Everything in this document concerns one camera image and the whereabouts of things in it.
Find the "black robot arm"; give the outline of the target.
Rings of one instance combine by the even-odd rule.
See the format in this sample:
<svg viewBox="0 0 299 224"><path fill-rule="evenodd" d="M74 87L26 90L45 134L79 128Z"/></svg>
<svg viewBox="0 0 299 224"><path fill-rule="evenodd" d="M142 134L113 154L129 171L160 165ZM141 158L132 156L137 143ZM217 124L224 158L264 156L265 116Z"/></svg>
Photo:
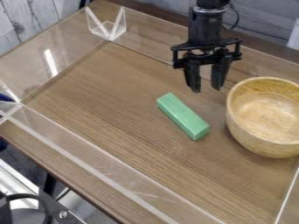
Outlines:
<svg viewBox="0 0 299 224"><path fill-rule="evenodd" d="M229 0L196 0L189 8L188 39L170 47L172 68L182 70L185 84L194 93L201 91L201 66L210 65L209 83L220 90L230 63L241 60L242 40L220 35L226 5L232 7Z"/></svg>

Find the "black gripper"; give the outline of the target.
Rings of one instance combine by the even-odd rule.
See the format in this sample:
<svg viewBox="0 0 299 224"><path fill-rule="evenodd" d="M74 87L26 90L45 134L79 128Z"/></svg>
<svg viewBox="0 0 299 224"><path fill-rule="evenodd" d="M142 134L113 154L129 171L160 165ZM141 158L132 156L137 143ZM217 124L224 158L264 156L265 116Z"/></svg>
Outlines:
<svg viewBox="0 0 299 224"><path fill-rule="evenodd" d="M193 93L201 91L200 66L210 67L210 86L220 90L229 63L241 59L238 38L222 38L224 6L192 6L188 16L188 38L173 45L172 67L182 68L186 86Z"/></svg>

